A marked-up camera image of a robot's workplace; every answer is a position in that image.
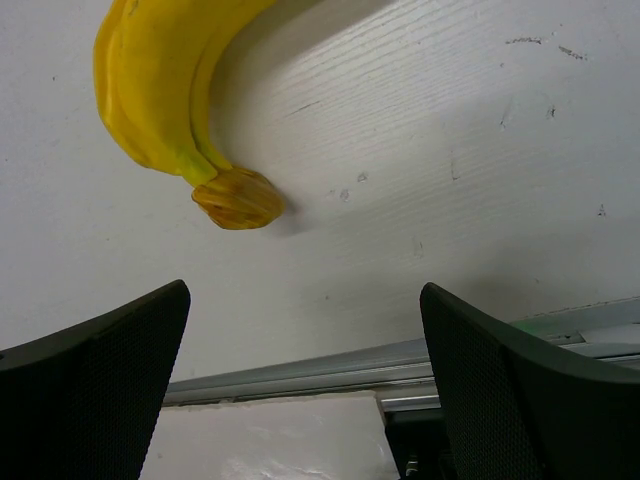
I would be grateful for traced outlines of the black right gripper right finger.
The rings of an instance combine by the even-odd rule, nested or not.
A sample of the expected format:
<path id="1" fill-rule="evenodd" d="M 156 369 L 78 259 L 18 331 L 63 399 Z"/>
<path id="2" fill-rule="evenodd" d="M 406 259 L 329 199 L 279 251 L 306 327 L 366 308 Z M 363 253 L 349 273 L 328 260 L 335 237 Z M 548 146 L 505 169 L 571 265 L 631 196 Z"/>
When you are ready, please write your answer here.
<path id="1" fill-rule="evenodd" d="M 459 478 L 638 478 L 638 371 L 552 345 L 434 283 L 420 311 Z"/>

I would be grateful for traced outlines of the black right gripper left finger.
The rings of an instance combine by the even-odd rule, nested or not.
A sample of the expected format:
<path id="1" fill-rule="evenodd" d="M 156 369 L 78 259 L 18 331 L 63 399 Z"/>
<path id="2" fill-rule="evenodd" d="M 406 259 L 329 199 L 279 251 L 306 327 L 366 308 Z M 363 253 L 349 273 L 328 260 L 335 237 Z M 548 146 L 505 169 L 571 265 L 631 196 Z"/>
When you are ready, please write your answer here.
<path id="1" fill-rule="evenodd" d="M 190 303 L 176 280 L 2 351 L 2 478 L 138 478 Z"/>

